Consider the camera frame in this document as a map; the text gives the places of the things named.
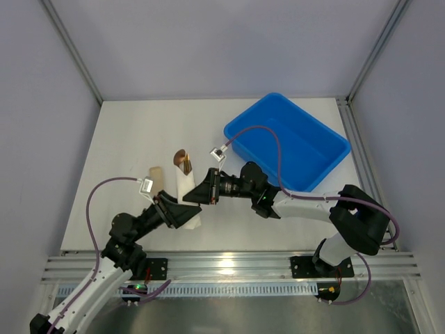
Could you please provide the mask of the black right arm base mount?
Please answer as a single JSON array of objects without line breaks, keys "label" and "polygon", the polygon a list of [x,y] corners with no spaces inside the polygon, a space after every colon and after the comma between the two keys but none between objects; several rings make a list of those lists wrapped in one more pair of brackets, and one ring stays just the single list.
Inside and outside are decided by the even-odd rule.
[{"label": "black right arm base mount", "polygon": [[292,278],[352,278],[355,276],[351,259],[344,259],[339,265],[332,266],[319,257],[326,239],[318,245],[313,255],[296,255],[289,258]]}]

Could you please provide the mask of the gold fork green handle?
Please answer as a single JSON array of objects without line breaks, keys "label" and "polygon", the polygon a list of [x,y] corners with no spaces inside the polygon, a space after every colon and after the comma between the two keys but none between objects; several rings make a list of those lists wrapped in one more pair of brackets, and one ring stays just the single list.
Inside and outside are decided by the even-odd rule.
[{"label": "gold fork green handle", "polygon": [[192,171],[193,167],[191,164],[191,159],[188,153],[185,154],[183,160],[183,173],[188,175]]}]

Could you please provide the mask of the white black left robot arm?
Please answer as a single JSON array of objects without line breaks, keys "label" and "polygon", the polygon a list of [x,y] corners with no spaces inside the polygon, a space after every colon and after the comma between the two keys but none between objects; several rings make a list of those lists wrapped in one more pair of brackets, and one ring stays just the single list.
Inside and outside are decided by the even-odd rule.
[{"label": "white black left robot arm", "polygon": [[179,204],[161,191],[139,216],[116,215],[111,223],[110,239],[96,255],[90,273],[48,315],[34,316],[30,332],[84,333],[118,288],[144,271],[147,256],[137,241],[163,224],[178,229],[201,211],[200,206]]}]

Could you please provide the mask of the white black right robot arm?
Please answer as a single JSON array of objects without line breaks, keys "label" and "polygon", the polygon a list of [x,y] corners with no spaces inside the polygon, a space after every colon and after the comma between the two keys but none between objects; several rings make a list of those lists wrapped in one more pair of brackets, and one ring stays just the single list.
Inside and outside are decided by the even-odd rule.
[{"label": "white black right robot arm", "polygon": [[332,224],[336,234],[323,239],[311,259],[323,277],[356,253],[376,255],[389,225],[383,208],[356,186],[347,184],[333,197],[282,190],[269,183],[268,176],[251,161],[242,167],[239,176],[210,168],[204,180],[183,199],[215,205],[222,196],[249,198],[251,208],[263,218],[306,218]]}]

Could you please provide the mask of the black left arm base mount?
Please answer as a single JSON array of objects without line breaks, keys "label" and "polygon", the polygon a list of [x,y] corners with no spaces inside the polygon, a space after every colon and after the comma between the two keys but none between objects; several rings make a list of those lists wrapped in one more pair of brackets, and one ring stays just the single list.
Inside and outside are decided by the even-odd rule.
[{"label": "black left arm base mount", "polygon": [[168,273],[168,259],[162,257],[148,257],[136,265],[131,280],[166,280]]}]

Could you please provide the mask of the copper spoon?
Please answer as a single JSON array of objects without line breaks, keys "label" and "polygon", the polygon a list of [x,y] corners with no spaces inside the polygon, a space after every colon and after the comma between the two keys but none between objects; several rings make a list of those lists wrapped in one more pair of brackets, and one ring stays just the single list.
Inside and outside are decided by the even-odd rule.
[{"label": "copper spoon", "polygon": [[173,164],[177,167],[180,167],[186,159],[186,151],[185,149],[178,150],[173,157]]}]

